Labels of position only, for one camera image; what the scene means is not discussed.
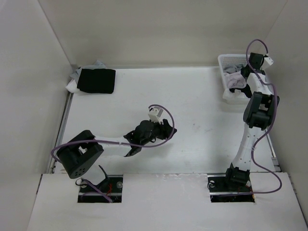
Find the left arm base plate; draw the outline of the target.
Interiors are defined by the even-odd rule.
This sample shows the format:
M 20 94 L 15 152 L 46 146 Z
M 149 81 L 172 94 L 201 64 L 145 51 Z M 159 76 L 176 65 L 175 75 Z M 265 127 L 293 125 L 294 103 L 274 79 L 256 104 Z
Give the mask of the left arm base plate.
M 104 196 L 98 193 L 95 189 L 90 187 L 84 180 L 77 179 L 75 185 L 79 187 L 78 191 L 78 203 L 110 203 Z M 106 196 L 108 196 L 113 203 L 122 202 L 122 191 L 123 191 L 123 175 L 111 175 L 107 183 L 97 185 Z

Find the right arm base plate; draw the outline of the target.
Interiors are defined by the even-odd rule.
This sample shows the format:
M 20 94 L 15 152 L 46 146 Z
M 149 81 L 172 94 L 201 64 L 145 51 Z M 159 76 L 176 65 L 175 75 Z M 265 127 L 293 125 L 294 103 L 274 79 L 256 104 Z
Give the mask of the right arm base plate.
M 212 203 L 254 203 L 255 197 L 252 192 L 251 182 L 246 185 L 227 183 L 224 174 L 208 175 L 207 188 Z

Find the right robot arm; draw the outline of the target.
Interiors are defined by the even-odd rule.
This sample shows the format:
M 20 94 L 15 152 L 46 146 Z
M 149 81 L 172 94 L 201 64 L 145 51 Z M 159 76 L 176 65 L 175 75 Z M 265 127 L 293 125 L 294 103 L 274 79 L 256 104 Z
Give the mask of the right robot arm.
M 244 111 L 244 134 L 239 150 L 226 171 L 223 185 L 228 190 L 246 187 L 250 180 L 251 164 L 269 171 L 257 164 L 254 152 L 257 144 L 268 134 L 276 117 L 279 97 L 275 87 L 266 81 L 264 69 L 272 65 L 267 54 L 250 53 L 246 55 L 247 65 L 240 74 L 245 80 L 256 82 L 256 91 L 251 95 Z

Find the light pink tank top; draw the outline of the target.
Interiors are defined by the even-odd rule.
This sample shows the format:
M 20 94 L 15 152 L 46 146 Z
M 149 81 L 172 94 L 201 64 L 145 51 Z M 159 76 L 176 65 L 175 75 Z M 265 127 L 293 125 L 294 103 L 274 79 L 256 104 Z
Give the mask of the light pink tank top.
M 241 72 L 224 73 L 226 85 L 229 89 L 243 89 L 246 87 L 247 82 L 242 76 Z

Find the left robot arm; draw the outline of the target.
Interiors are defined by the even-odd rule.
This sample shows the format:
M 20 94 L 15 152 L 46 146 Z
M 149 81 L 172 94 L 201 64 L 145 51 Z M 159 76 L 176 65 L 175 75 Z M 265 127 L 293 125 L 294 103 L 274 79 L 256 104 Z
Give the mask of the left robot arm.
M 118 140 L 99 140 L 90 130 L 84 130 L 56 152 L 56 158 L 65 168 L 69 178 L 84 176 L 103 152 L 114 148 L 111 154 L 132 157 L 144 148 L 153 148 L 157 140 L 166 143 L 177 129 L 167 119 L 161 122 L 143 120 L 136 128 Z

